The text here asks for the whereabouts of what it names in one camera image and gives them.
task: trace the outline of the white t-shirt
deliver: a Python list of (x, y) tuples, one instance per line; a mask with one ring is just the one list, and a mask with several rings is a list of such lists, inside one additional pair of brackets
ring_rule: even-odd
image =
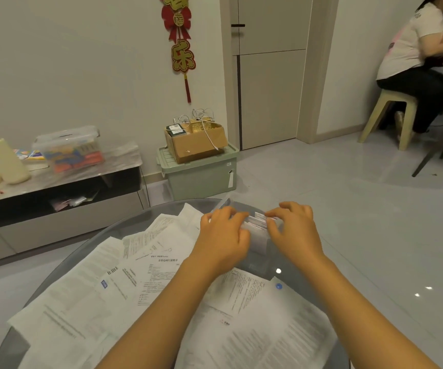
[(434, 33), (443, 33), (443, 13), (428, 3), (394, 37), (378, 70), (377, 80), (423, 66), (425, 60), (420, 52), (420, 38)]

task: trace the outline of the red tassel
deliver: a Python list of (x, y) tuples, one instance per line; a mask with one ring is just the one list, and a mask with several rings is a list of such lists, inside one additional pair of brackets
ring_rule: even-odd
[(191, 104), (189, 82), (188, 82), (188, 74), (184, 74), (184, 81), (186, 83), (186, 93), (188, 95), (188, 104)]

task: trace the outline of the glass table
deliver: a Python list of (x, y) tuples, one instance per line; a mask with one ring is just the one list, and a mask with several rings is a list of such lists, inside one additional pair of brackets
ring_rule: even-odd
[[(32, 297), (28, 300), (27, 305), (46, 290), (53, 282), (60, 279), (70, 269), (77, 265), (108, 237), (122, 239), (127, 235), (144, 231), (161, 213), (178, 215), (181, 212), (184, 203), (188, 203), (201, 212), (207, 213), (210, 212), (218, 202), (219, 199), (192, 199), (165, 203), (111, 225), (102, 230), (95, 237), (83, 243), (61, 264), (59, 264), (35, 291)], [(251, 215), (254, 215), (254, 212), (263, 213), (261, 210), (238, 202), (235, 202), (233, 206), (239, 211), (248, 211)], [(268, 280), (277, 276), (308, 301), (323, 309), (322, 304), (317, 299), (317, 296), (309, 283), (303, 278), (297, 268), (278, 251), (273, 243), (269, 243), (266, 256), (250, 251), (247, 258), (238, 265), (238, 268)], [(28, 343), (15, 329), (11, 328), (0, 346), (0, 369), (17, 369), (28, 348)], [(349, 367), (350, 362), (348, 355), (341, 343), (338, 342), (324, 368), (349, 369)]]

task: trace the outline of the door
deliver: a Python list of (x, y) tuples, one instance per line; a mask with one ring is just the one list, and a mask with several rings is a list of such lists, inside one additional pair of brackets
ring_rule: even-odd
[(241, 149), (295, 138), (312, 0), (230, 0)]

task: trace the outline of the beige stool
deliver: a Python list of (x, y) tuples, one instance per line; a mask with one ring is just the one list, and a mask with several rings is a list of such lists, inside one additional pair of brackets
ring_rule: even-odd
[(384, 116), (389, 102), (391, 101), (406, 103), (406, 113), (404, 114), (404, 124), (403, 131), (401, 132), (401, 140), (399, 142), (399, 150), (404, 151), (407, 149), (409, 141), (411, 141), (411, 134), (413, 132), (413, 124), (416, 116), (418, 101), (412, 96), (400, 92), (393, 92), (391, 90), (383, 90), (380, 94), (380, 98), (375, 105), (375, 109), (373, 109), (372, 115), (370, 116), (370, 119), (368, 120), (368, 123), (366, 124), (358, 142), (365, 142), (368, 135), (377, 129), (380, 120)]

